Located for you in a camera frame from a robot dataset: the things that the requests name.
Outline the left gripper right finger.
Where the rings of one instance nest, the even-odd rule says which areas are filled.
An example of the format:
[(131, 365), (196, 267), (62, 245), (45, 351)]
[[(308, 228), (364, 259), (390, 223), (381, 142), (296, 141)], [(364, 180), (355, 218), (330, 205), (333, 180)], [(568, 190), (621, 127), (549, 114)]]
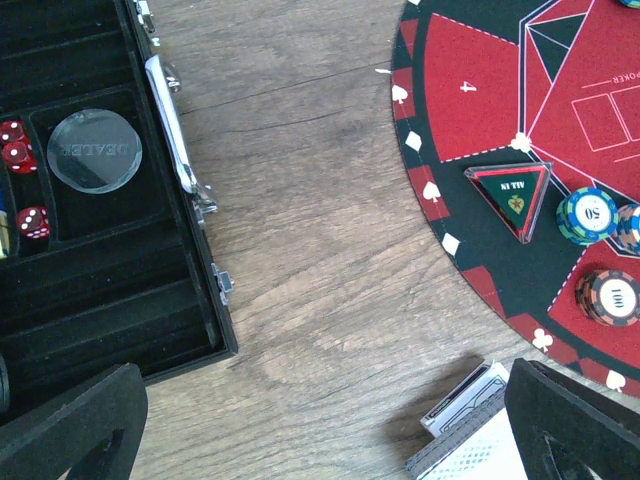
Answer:
[(522, 358), (504, 402), (529, 479), (639, 477), (638, 413)]

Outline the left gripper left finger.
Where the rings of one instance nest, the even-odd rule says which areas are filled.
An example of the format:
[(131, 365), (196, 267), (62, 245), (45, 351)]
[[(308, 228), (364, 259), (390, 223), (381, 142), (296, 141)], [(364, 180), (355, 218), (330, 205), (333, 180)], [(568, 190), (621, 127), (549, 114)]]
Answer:
[(137, 365), (115, 365), (1, 427), (3, 479), (128, 479), (148, 414)]

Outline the blue backed card deck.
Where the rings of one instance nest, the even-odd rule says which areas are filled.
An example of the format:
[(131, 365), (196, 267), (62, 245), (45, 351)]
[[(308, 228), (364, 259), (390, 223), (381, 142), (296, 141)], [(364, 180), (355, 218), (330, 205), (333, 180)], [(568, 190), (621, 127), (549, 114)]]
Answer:
[(500, 389), (448, 432), (411, 456), (405, 469), (413, 479), (525, 479)]

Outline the orange black chip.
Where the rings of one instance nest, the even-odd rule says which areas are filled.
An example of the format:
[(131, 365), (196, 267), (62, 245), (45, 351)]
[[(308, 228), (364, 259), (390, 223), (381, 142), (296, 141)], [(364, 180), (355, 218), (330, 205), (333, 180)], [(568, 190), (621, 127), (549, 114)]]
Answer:
[(581, 311), (605, 326), (629, 327), (639, 321), (639, 283), (620, 270), (595, 270), (577, 283)]

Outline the green blue chip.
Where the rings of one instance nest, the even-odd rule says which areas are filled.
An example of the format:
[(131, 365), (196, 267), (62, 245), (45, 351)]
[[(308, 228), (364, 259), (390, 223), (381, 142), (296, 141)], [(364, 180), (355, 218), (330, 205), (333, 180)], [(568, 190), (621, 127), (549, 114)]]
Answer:
[(577, 245), (591, 245), (617, 230), (618, 207), (605, 191), (583, 187), (565, 197), (556, 209), (560, 233)]

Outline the blue orange chip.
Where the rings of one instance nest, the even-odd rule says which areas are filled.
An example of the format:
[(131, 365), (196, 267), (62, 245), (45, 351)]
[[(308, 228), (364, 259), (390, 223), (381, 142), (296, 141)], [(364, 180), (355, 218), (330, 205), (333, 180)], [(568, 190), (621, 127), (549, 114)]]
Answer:
[(639, 210), (638, 203), (620, 207), (615, 234), (618, 247), (635, 256), (639, 255)]

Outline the black triangular dealer button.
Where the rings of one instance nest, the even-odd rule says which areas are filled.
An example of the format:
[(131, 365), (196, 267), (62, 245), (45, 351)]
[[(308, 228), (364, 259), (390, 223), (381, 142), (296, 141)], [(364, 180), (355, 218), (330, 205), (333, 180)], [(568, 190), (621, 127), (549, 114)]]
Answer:
[(550, 162), (476, 166), (464, 171), (521, 244), (532, 239), (551, 173)]

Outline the white playing card box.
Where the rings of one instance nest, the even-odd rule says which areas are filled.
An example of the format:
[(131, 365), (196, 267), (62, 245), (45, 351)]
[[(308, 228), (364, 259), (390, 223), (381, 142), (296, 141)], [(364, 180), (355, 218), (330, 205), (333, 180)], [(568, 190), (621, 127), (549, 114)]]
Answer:
[(505, 387), (508, 380), (509, 372), (501, 363), (483, 361), (420, 419), (422, 427), (437, 438)]

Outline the black poker case tray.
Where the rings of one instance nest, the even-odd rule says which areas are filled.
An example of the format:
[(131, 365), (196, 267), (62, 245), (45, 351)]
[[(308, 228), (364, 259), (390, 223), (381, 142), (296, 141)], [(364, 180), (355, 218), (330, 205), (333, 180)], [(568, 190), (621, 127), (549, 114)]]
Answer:
[[(158, 54), (142, 1), (5, 1), (1, 123), (20, 120), (35, 174), (1, 167), (1, 420), (8, 423), (117, 364), (161, 381), (233, 356), (231, 281), (214, 263), (204, 215), (181, 187), (145, 73)], [(106, 194), (49, 168), (69, 115), (106, 109), (138, 133), (141, 164)], [(44, 206), (49, 237), (17, 213)]]

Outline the red dice in case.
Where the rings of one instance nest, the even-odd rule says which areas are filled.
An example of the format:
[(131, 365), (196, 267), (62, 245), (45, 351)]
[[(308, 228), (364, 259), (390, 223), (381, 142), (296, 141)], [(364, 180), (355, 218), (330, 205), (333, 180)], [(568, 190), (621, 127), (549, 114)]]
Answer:
[[(31, 141), (20, 120), (6, 120), (1, 123), (1, 155), (5, 166), (14, 174), (35, 174), (37, 164)], [(44, 206), (27, 206), (17, 213), (19, 233), (31, 240), (49, 237), (48, 212)]]

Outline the clear round dealer button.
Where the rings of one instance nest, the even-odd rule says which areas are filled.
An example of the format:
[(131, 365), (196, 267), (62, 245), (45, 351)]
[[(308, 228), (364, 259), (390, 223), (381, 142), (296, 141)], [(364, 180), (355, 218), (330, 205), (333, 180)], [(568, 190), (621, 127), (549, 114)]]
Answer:
[(84, 109), (53, 130), (46, 150), (51, 171), (67, 186), (86, 194), (106, 194), (136, 174), (142, 141), (121, 115), (106, 109)]

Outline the round red black poker mat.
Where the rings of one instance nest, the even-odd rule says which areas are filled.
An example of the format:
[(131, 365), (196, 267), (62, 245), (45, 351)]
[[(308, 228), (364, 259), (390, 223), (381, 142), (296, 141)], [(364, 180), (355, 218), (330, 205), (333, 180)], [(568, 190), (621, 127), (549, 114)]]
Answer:
[[(639, 199), (639, 11), (620, 1), (409, 1), (396, 35), (392, 105), (406, 171), (461, 275), (558, 363), (639, 393), (639, 329), (577, 304), (595, 270), (639, 273), (612, 239), (577, 245), (556, 223), (582, 187)], [(469, 167), (550, 162), (521, 244), (465, 177)]]

